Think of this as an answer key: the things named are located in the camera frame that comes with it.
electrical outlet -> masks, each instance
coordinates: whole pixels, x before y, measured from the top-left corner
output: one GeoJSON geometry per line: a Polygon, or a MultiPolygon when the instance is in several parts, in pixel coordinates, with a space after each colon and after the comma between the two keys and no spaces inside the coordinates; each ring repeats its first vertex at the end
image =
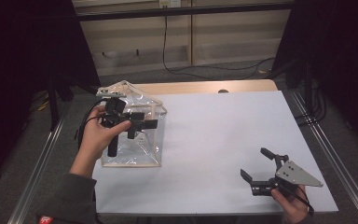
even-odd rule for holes
{"type": "Polygon", "coordinates": [[[159,0],[159,7],[181,7],[181,0],[159,0]]]}
{"type": "Polygon", "coordinates": [[[171,0],[170,7],[181,7],[181,0],[171,0]]]}
{"type": "Polygon", "coordinates": [[[170,0],[159,0],[159,7],[160,8],[170,7],[170,0]]]}

clear plastic box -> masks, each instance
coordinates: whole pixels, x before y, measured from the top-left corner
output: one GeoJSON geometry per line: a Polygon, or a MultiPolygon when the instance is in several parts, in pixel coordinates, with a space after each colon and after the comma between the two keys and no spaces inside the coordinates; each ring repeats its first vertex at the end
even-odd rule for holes
{"type": "Polygon", "coordinates": [[[107,156],[107,149],[101,157],[104,167],[155,167],[161,166],[162,143],[167,110],[163,103],[149,94],[135,88],[128,81],[121,81],[109,87],[98,89],[97,96],[112,97],[123,94],[120,100],[126,102],[124,113],[145,113],[145,120],[156,119],[156,129],[137,132],[134,139],[126,132],[118,137],[117,155],[107,156]]]}

metal rail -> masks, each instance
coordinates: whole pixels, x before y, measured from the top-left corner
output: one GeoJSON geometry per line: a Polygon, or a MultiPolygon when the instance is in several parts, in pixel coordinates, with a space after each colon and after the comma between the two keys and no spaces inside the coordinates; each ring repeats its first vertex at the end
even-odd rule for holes
{"type": "Polygon", "coordinates": [[[34,170],[28,180],[28,183],[22,192],[19,200],[17,201],[16,207],[14,208],[10,219],[7,224],[21,224],[23,223],[25,216],[27,215],[28,209],[31,205],[31,202],[36,193],[37,187],[39,185],[42,174],[45,170],[45,167],[48,163],[51,151],[53,150],[60,132],[62,129],[63,121],[65,120],[71,103],[65,103],[62,109],[62,117],[59,120],[55,129],[50,132],[48,140],[46,141],[45,146],[43,147],[42,153],[40,154],[39,160],[34,167],[34,170]]]}
{"type": "MultiPolygon", "coordinates": [[[[295,102],[303,114],[306,114],[306,108],[304,106],[304,99],[302,98],[301,94],[298,92],[292,92],[292,97],[295,99],[295,102]]],[[[324,154],[326,155],[327,159],[330,161],[330,164],[333,166],[333,169],[336,171],[338,178],[341,180],[342,185],[344,186],[345,190],[348,192],[351,200],[353,201],[354,205],[358,209],[358,185],[345,167],[344,163],[342,162],[341,158],[336,153],[336,150],[331,145],[330,141],[328,140],[327,136],[324,134],[321,126],[313,120],[313,118],[306,117],[307,121],[312,121],[309,125],[310,129],[312,130],[313,134],[315,135],[317,141],[319,142],[324,154]]]]}
{"type": "Polygon", "coordinates": [[[118,12],[77,13],[74,16],[35,17],[33,18],[33,20],[39,22],[104,21],[104,20],[119,20],[119,19],[133,19],[133,18],[148,18],[148,17],[229,13],[229,12],[285,10],[285,9],[291,9],[294,5],[295,2],[281,2],[281,3],[244,4],[244,5],[216,6],[216,7],[152,8],[152,9],[118,11],[118,12]]]}

white tabletop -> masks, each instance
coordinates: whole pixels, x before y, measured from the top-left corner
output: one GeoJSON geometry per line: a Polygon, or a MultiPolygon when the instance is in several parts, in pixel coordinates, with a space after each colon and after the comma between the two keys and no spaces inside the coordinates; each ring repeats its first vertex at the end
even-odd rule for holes
{"type": "Polygon", "coordinates": [[[168,110],[162,166],[103,168],[93,178],[97,212],[136,216],[273,214],[271,197],[253,196],[240,176],[274,176],[266,147],[287,154],[324,183],[307,187],[316,212],[336,203],[280,91],[158,95],[168,110]]]}

triangular metal plate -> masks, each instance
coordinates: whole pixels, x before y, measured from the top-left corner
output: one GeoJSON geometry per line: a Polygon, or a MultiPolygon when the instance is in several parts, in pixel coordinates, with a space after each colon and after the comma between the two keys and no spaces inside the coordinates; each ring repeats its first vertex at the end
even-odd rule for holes
{"type": "Polygon", "coordinates": [[[307,173],[303,168],[296,165],[293,161],[287,161],[275,175],[292,184],[322,187],[324,184],[307,173]]]}

